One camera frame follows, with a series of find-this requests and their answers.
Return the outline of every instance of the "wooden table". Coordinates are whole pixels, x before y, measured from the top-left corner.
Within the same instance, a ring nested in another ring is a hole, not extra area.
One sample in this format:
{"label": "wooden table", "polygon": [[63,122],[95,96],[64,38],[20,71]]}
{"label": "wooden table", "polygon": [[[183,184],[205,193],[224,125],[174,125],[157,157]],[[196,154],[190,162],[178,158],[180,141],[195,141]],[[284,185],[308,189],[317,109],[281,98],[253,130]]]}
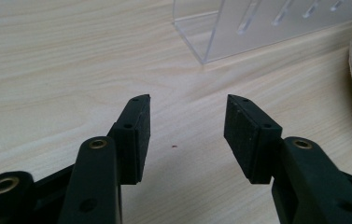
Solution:
{"label": "wooden table", "polygon": [[352,22],[201,65],[172,0],[0,1],[0,173],[39,180],[72,164],[149,93],[144,178],[122,188],[124,223],[278,223],[271,187],[249,184],[222,136],[227,94],[352,174],[351,36]]}

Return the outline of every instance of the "clear plastic bin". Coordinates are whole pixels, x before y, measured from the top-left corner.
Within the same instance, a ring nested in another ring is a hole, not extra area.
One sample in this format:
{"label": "clear plastic bin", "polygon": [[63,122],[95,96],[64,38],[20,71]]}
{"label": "clear plastic bin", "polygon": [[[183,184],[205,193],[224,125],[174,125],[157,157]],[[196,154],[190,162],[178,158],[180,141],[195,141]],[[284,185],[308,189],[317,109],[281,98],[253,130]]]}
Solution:
{"label": "clear plastic bin", "polygon": [[174,25],[201,63],[352,21],[352,0],[175,0]]}

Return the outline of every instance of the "screw hole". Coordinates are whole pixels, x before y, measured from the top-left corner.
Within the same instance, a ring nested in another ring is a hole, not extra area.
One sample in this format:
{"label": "screw hole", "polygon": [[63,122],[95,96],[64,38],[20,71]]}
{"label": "screw hole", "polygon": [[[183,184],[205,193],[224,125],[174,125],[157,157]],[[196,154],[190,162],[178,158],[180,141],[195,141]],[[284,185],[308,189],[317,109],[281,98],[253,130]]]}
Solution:
{"label": "screw hole", "polygon": [[16,176],[0,179],[0,194],[6,193],[18,186],[19,179]]}
{"label": "screw hole", "polygon": [[88,213],[97,206],[97,200],[87,199],[79,205],[79,211],[83,213]]}
{"label": "screw hole", "polygon": [[345,200],[336,200],[336,206],[340,207],[342,210],[352,213],[352,203]]}
{"label": "screw hole", "polygon": [[299,148],[303,148],[303,149],[310,149],[312,148],[312,144],[302,140],[302,139],[297,139],[293,142],[293,144],[296,146],[296,147],[299,147]]}
{"label": "screw hole", "polygon": [[102,148],[106,145],[106,141],[102,139],[94,140],[89,143],[89,147],[93,149]]}

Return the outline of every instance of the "clear plastic container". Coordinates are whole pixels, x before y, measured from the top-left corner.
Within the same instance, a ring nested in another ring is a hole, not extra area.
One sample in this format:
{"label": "clear plastic container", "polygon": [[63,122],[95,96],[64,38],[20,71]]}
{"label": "clear plastic container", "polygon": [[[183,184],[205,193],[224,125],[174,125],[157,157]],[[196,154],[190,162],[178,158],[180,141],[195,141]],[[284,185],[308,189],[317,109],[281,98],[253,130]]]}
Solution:
{"label": "clear plastic container", "polygon": [[175,0],[174,25],[201,63],[352,21],[352,0]]}

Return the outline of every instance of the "dark object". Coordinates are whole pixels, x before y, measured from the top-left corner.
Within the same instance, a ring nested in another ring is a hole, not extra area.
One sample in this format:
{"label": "dark object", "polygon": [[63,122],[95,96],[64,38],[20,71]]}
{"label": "dark object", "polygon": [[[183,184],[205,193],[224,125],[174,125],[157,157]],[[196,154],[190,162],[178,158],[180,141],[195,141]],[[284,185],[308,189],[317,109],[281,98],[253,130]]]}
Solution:
{"label": "dark object", "polygon": [[141,181],[150,137],[149,95],[134,97],[107,136],[85,141],[77,161],[34,182],[0,175],[2,223],[121,223],[120,185]]}
{"label": "dark object", "polygon": [[352,175],[316,143],[282,128],[246,98],[229,95],[224,136],[252,184],[274,183],[281,223],[352,223]]}

